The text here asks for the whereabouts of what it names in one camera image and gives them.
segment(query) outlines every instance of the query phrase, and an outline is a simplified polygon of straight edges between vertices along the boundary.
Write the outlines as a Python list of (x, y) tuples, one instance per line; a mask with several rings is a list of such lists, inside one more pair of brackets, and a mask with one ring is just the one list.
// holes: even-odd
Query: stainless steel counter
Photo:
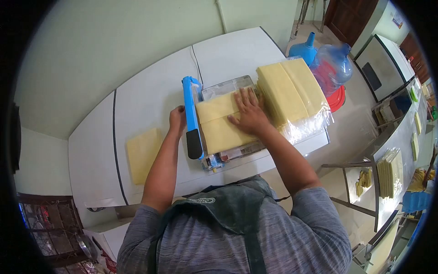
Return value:
[(420, 83), (417, 79), (410, 83), (407, 86), (407, 89), (410, 90), (412, 86), (418, 95), (418, 103), (412, 102), (408, 112), (400, 122), (399, 126), (373, 155), (374, 161), (377, 163), (387, 150), (392, 148), (400, 148), (403, 160), (403, 182), (400, 183), (400, 185), (395, 186), (393, 199), (388, 197), (383, 199), (379, 196), (380, 185), (378, 185), (378, 180), (375, 180), (374, 178), (374, 181), (377, 181), (377, 184), (375, 184), (376, 212), (378, 212), (376, 216), (377, 230), (382, 227), (382, 225), (388, 220), (393, 211), (396, 209), (398, 204), (402, 201), (403, 195), (411, 183), (413, 174), (415, 172), (411, 140), (412, 134), (417, 132), (417, 126), (414, 120), (414, 115), (416, 112), (418, 112), (421, 122), (421, 133), (418, 135), (419, 147), (421, 147), (424, 140), (427, 122), (426, 99), (421, 92)]

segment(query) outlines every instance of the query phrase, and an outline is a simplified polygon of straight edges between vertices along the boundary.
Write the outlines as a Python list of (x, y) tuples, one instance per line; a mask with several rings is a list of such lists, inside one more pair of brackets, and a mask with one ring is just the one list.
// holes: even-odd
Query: red lid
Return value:
[(342, 85), (335, 93), (327, 97), (327, 102), (332, 112), (337, 111), (345, 102), (345, 87)]

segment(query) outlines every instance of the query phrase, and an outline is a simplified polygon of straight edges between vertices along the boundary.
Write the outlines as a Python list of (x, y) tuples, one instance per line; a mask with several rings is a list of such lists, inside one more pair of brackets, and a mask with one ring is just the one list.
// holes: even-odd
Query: gray t-shirt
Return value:
[[(142, 205), (136, 212), (117, 258), (117, 273), (147, 273), (151, 238), (160, 214)], [(299, 191), (291, 216), (265, 200), (259, 232), (267, 273), (347, 273), (350, 241), (327, 192)], [(180, 215), (166, 228), (159, 250), (159, 273), (250, 273), (243, 236)]]

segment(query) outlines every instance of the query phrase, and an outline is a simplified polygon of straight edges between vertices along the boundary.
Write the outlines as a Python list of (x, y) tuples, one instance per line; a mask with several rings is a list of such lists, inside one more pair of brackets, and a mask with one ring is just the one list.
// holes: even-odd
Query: blue plastic bottle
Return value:
[(316, 55), (316, 49), (313, 46), (313, 41), (315, 40), (315, 33), (311, 32), (307, 38), (306, 43), (292, 45), (289, 49), (289, 56), (301, 56), (309, 66)]
[(325, 97), (332, 95), (353, 75), (353, 65), (347, 57), (350, 50), (345, 43), (341, 46), (323, 45), (309, 66)]

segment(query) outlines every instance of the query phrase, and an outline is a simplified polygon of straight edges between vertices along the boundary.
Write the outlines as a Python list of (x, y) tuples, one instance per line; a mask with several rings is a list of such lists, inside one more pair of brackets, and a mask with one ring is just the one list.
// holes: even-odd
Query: hand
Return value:
[(174, 133), (178, 138), (181, 138), (183, 130), (187, 125), (185, 107), (177, 106), (174, 110), (172, 110), (170, 112), (169, 122), (169, 133)]
[(252, 88), (247, 90), (241, 88), (240, 92), (234, 93), (237, 107), (240, 111), (240, 119), (232, 115), (228, 115), (230, 123), (237, 126), (241, 131), (259, 136), (266, 128), (272, 126), (263, 112), (263, 98), (257, 103)]

